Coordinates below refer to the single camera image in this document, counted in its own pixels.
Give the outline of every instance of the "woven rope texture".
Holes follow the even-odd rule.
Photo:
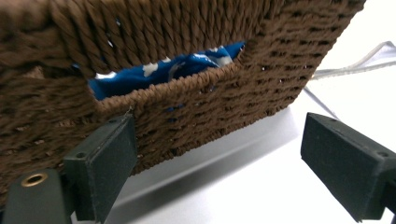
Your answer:
[[[296,99],[363,3],[0,1],[0,206],[17,177],[62,170],[68,151],[127,111],[136,174],[274,115]],[[233,63],[147,90],[96,101],[87,84],[96,73],[242,40]]]

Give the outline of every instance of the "blue fabric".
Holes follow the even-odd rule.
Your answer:
[[[191,55],[179,55],[174,60],[140,65],[124,69],[115,76],[100,76],[89,81],[97,100],[115,95],[125,95],[133,90],[146,89],[151,84],[165,83],[172,78],[190,76],[208,67],[222,67],[238,55],[244,42],[226,47],[200,51]]]

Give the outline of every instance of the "white surface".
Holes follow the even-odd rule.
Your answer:
[[[380,42],[396,43],[395,9],[394,0],[368,0],[366,9],[353,20],[320,68],[344,67]],[[203,146],[131,177],[107,223],[355,223],[301,160],[301,134],[308,111],[328,115],[302,92],[289,109],[237,132],[228,138],[225,146],[222,144],[227,138],[212,143],[210,146],[219,149],[247,141],[236,148],[230,147],[233,153],[219,156],[213,163],[219,165],[197,166],[199,162],[194,160],[188,163],[186,158],[191,153],[199,154],[199,150],[213,153],[208,149],[210,146]],[[374,115],[364,118],[375,120]],[[274,130],[282,127],[285,133],[271,133],[268,131],[271,127]],[[256,135],[251,139],[256,141],[249,143],[246,138],[253,133]],[[236,158],[241,157],[235,155],[240,150],[251,150],[256,158],[238,163]],[[170,164],[178,162],[186,170],[176,176],[177,169]],[[391,218],[387,211],[381,221],[364,223],[390,223]]]

